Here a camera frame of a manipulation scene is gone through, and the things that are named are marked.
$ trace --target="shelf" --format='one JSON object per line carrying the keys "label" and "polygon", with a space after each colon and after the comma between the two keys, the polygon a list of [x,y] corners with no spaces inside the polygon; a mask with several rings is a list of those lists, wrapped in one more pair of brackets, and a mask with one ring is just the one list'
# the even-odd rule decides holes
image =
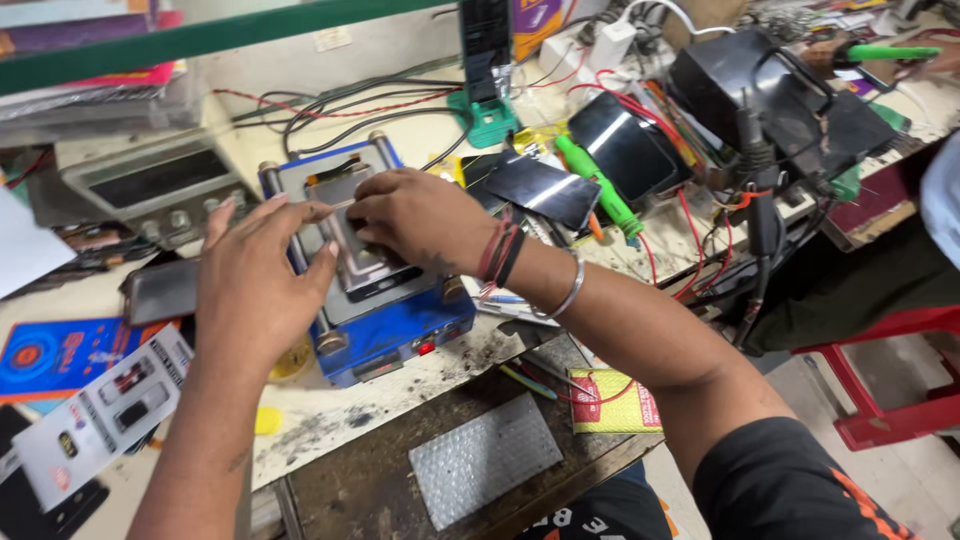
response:
{"label": "shelf", "polygon": [[72,49],[12,58],[0,61],[0,95],[449,3],[450,0],[316,0],[140,36],[98,41]]}

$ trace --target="red power switch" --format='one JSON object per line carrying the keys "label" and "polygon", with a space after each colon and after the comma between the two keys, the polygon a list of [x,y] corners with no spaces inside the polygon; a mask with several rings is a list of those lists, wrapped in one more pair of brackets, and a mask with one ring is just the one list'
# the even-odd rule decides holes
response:
{"label": "red power switch", "polygon": [[427,353],[432,353],[437,346],[433,344],[433,341],[427,341],[423,345],[417,347],[417,354],[420,356],[426,355]]}

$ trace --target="green handle tool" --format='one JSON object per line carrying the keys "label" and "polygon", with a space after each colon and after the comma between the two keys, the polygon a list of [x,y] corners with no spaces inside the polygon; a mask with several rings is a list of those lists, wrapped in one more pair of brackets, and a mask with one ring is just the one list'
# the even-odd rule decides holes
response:
{"label": "green handle tool", "polygon": [[940,47],[880,47],[854,45],[847,50],[847,60],[916,60],[933,58],[944,50]]}
{"label": "green handle tool", "polygon": [[584,178],[597,179],[601,189],[600,207],[628,239],[643,231],[643,225],[636,219],[630,207],[616,193],[616,188],[613,187],[610,179],[604,176],[603,171],[600,170],[600,167],[597,166],[586,150],[574,144],[570,137],[566,135],[557,137],[557,148],[564,153],[566,166],[570,168],[571,173]]}

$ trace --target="lcd separator machine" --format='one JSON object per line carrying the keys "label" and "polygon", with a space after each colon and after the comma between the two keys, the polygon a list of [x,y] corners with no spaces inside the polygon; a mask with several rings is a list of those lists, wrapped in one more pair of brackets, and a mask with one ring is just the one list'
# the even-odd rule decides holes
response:
{"label": "lcd separator machine", "polygon": [[302,274],[326,238],[341,246],[337,278],[310,327],[324,375],[341,387],[399,369],[473,328],[476,308],[459,277],[411,267],[362,244],[343,215],[359,182],[402,166],[387,137],[373,132],[367,142],[259,167],[267,197],[285,191],[292,203],[320,201],[337,209],[294,234],[287,255]]}

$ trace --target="red chair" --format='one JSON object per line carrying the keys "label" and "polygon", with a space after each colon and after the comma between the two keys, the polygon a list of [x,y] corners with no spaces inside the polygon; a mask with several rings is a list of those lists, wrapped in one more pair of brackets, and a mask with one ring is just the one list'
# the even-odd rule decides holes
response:
{"label": "red chair", "polygon": [[948,360],[944,359],[943,365],[953,377],[952,384],[930,390],[923,403],[882,410],[840,351],[840,346],[848,343],[924,331],[948,331],[960,335],[960,306],[893,313],[856,337],[793,351],[795,355],[823,355],[856,405],[858,414],[833,423],[847,448],[856,452],[960,426],[960,373]]}

